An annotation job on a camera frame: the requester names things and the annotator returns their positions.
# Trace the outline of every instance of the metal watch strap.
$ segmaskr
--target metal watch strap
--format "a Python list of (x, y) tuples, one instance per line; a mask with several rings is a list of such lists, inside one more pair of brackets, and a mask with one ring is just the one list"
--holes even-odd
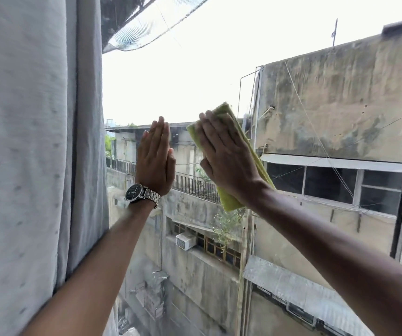
[(158, 193), (150, 190), (148, 187), (145, 187), (145, 192), (141, 197), (155, 202), (156, 206), (154, 208), (158, 207), (159, 200), (161, 199), (161, 196)]

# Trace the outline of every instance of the antenna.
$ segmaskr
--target antenna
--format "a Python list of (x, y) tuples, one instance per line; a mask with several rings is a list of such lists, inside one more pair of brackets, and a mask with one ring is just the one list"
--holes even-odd
[(332, 45), (332, 47), (335, 47), (335, 38), (336, 38), (336, 28), (338, 27), (338, 19), (336, 19), (336, 22), (335, 22), (335, 30), (333, 31), (333, 33), (332, 33), (332, 38), (333, 38), (333, 45)]

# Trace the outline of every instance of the hand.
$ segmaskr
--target hand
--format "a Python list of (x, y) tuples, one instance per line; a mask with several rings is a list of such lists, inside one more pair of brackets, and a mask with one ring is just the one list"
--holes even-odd
[(137, 152), (136, 183), (166, 195), (175, 179), (176, 159), (170, 147), (170, 127), (164, 122), (153, 121), (145, 131)]
[(195, 130), (204, 152), (201, 167), (216, 185), (249, 206), (256, 191), (266, 183), (258, 173), (248, 145), (228, 114), (220, 120), (207, 111), (199, 118)]

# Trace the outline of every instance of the window air conditioner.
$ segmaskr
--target window air conditioner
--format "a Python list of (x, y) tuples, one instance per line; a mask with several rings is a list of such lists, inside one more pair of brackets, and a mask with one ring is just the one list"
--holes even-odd
[(176, 236), (176, 245), (181, 249), (188, 250), (193, 248), (197, 243), (197, 238), (190, 232), (180, 233)]

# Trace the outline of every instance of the wristwatch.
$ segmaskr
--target wristwatch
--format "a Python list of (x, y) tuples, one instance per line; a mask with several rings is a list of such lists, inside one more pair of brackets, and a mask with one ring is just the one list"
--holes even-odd
[(154, 208), (157, 208), (161, 196), (157, 192), (150, 190), (147, 186), (136, 183), (131, 185), (131, 187), (126, 191), (125, 199), (130, 203), (135, 203), (142, 199), (149, 199), (156, 204)]

